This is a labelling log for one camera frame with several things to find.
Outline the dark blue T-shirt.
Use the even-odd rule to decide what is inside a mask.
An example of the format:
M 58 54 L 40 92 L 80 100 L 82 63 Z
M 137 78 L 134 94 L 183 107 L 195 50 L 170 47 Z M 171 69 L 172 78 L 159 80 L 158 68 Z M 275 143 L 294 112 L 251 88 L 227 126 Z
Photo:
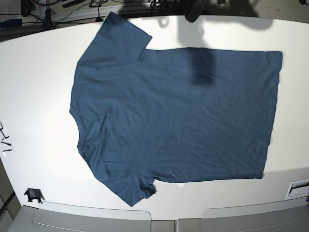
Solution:
M 149 50 L 109 13 L 77 62 L 70 114 L 94 177 L 133 206 L 169 183 L 261 179 L 283 54 Z

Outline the black plastic clip part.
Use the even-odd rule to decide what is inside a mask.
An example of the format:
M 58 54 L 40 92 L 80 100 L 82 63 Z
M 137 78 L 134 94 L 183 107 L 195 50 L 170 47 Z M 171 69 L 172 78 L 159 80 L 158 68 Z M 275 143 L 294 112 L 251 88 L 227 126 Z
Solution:
M 24 195 L 27 196 L 28 198 L 28 202 L 32 203 L 33 200 L 37 200 L 38 203 L 42 203 L 42 200 L 44 200 L 43 194 L 41 192 L 40 189 L 36 189 L 36 188 L 28 188 Z

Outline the silver hex key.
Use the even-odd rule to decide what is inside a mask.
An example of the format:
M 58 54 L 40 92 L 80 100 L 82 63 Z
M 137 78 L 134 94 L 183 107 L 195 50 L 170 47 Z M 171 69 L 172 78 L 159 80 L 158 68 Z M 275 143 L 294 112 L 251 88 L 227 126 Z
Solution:
M 11 143 L 5 142 L 4 140 L 0 142 L 3 145 L 6 145 L 6 148 L 3 149 L 2 153 L 4 157 L 7 157 L 7 152 L 10 152 L 13 150 L 13 145 Z

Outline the black hex key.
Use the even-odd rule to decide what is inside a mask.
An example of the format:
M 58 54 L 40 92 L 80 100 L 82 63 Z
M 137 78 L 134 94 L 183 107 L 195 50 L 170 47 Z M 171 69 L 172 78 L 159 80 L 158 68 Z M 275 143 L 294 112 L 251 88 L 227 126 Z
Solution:
M 1 132 L 1 134 L 3 135 L 3 138 L 4 138 L 4 139 L 8 139 L 8 138 L 9 138 L 9 136 L 5 135 L 5 133 L 4 133 L 4 127 L 3 127 L 3 125 L 2 125 L 1 122 L 0 122 L 0 132 Z

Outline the grey left chair back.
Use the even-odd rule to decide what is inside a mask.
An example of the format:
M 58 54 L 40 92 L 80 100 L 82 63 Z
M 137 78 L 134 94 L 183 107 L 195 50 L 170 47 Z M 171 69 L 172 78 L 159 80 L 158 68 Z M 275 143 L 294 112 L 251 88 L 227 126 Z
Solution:
M 174 232 L 173 221 L 86 217 L 23 206 L 10 232 Z

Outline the grey chair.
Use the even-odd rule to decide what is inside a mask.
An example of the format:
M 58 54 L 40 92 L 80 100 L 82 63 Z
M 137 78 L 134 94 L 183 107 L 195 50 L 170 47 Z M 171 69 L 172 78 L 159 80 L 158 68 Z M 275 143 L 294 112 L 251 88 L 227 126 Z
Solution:
M 304 198 L 206 209 L 198 219 L 178 219 L 178 232 L 307 232 Z
M 173 221 L 86 217 L 23 206 L 10 232 L 174 232 Z

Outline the grey right chair back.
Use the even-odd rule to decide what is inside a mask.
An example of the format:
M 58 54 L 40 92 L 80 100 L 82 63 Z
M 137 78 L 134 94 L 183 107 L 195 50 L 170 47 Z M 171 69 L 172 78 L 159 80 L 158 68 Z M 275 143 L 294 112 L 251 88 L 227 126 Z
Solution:
M 178 232 L 307 232 L 304 198 L 206 209 L 198 219 L 178 219 Z

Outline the blue box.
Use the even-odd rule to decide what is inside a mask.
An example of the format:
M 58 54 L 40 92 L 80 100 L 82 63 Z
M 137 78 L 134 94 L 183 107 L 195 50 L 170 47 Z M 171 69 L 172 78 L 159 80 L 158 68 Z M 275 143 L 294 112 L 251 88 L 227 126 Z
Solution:
M 22 19 L 9 19 L 9 20 L 0 22 L 0 28 L 7 29 L 7 28 L 21 27 L 22 24 L 23 24 Z

